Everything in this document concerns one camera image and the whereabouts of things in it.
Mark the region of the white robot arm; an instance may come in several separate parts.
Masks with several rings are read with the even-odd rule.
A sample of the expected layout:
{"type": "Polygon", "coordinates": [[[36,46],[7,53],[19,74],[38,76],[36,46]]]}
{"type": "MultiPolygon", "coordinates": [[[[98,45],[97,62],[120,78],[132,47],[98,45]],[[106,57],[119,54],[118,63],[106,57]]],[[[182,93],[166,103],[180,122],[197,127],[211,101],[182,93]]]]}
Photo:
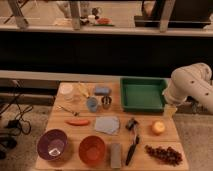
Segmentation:
{"type": "Polygon", "coordinates": [[[175,69],[162,95],[169,105],[179,106],[188,96],[198,101],[213,114],[213,86],[210,84],[211,68],[205,63],[195,63],[175,69]]]}

